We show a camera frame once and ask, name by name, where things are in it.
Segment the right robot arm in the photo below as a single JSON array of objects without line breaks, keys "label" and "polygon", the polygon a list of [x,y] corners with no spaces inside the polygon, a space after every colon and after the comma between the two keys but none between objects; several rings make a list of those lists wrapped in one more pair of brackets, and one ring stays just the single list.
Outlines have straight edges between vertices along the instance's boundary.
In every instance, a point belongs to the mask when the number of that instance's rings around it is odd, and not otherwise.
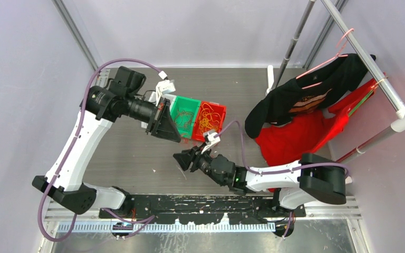
[{"label": "right robot arm", "polygon": [[271,192],[272,211],[283,217],[300,205],[317,200],[330,205],[346,203],[348,168],[312,153],[288,164],[257,168],[236,165],[225,156],[212,157],[205,145],[173,154],[183,171],[202,171],[216,184],[246,195]]}]

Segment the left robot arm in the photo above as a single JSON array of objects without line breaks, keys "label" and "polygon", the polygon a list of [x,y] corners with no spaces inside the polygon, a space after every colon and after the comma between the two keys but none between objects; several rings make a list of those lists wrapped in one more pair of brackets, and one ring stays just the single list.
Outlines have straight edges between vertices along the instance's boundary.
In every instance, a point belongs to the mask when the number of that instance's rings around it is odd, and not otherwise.
[{"label": "left robot arm", "polygon": [[103,136],[115,121],[127,116],[146,124],[146,133],[156,138],[180,142],[181,135],[174,123],[171,102],[166,94],[175,91],[174,82],[159,73],[155,99],[139,95],[146,81],[140,72],[121,66],[101,70],[80,107],[75,127],[59,158],[43,176],[35,176],[32,185],[56,203],[76,215],[99,209],[100,218],[133,214],[130,193],[116,187],[97,187],[83,181],[85,170]]}]

